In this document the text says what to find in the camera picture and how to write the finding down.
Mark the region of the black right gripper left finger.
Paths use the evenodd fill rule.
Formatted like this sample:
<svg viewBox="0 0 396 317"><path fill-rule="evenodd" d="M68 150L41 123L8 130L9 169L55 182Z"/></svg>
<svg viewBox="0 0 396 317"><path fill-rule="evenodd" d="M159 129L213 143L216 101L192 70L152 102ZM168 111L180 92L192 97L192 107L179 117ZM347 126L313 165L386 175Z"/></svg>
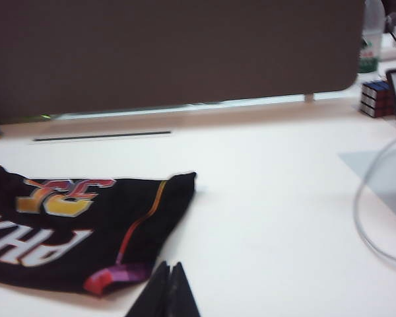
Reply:
<svg viewBox="0 0 396 317"><path fill-rule="evenodd" d="M166 261L161 262L151 275L141 294L129 309L126 314L127 317L162 316L169 273L169 265Z"/></svg>

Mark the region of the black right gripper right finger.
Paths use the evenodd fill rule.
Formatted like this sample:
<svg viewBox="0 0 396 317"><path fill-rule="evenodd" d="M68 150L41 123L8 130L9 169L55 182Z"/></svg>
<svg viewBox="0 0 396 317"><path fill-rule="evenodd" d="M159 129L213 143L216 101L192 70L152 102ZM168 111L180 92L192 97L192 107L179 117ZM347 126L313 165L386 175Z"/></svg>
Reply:
<svg viewBox="0 0 396 317"><path fill-rule="evenodd" d="M200 317L189 281L178 262L173 268L168 284L168 316Z"/></svg>

